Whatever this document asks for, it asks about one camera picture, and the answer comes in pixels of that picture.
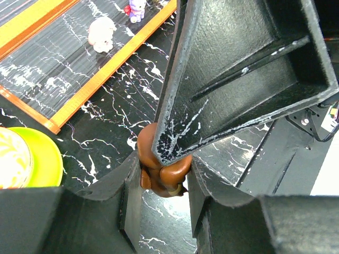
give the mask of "brown toy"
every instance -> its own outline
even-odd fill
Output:
[[[162,166],[151,151],[157,123],[142,129],[138,135],[137,147],[141,162],[140,185],[152,189],[160,197],[183,196],[187,189],[182,185],[191,168],[189,155],[170,166]]]

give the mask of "red toy part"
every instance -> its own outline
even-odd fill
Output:
[[[130,5],[127,5],[127,6],[123,9],[123,11],[124,11],[127,15],[129,15],[129,14],[131,13],[131,6],[130,6]]]

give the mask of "orange wooden edge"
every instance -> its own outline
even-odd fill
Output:
[[[15,106],[20,108],[23,112],[28,114],[30,117],[35,119],[37,122],[45,126],[48,130],[50,130],[54,134],[58,134],[60,128],[53,123],[52,120],[48,120],[46,117],[38,113],[36,110],[32,109],[29,105],[24,103],[22,100],[17,98],[11,92],[9,92],[6,88],[0,85],[0,94],[4,96],[8,101],[13,103]]]
[[[79,0],[38,0],[0,27],[0,60]]]
[[[51,118],[59,128],[113,75],[116,70],[163,24],[176,10],[171,0],[129,42],[125,44],[58,112]]]

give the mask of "black marble surface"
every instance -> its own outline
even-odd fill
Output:
[[[0,0],[0,26],[26,10],[38,0]]]
[[[128,0],[81,0],[0,63],[0,84],[49,119],[167,2],[149,1],[145,18],[132,24],[123,11]],[[87,41],[101,16],[117,27],[109,53],[95,52]]]
[[[62,184],[68,189],[75,192],[96,182],[124,161],[136,148],[140,130],[153,121],[174,24],[172,16],[58,135],[50,133],[2,97],[0,125],[27,126],[50,136],[63,155]],[[236,185],[268,129],[267,125],[252,128],[204,147],[197,155],[209,165],[209,170],[217,173],[222,183]],[[165,199],[146,190],[142,205],[139,253],[195,253],[188,194]]]

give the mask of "wire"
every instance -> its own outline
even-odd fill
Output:
[[[331,138],[334,137],[334,135],[337,133],[337,131],[339,130],[339,124],[337,124],[337,126],[332,130],[332,132],[330,132],[324,139],[321,139],[316,131],[316,127],[314,125],[313,122],[313,118],[312,118],[312,111],[310,109],[307,110],[307,118],[309,120],[309,123],[311,125],[311,129],[312,129],[312,134],[313,137],[319,141],[319,142],[327,142],[329,141]]]

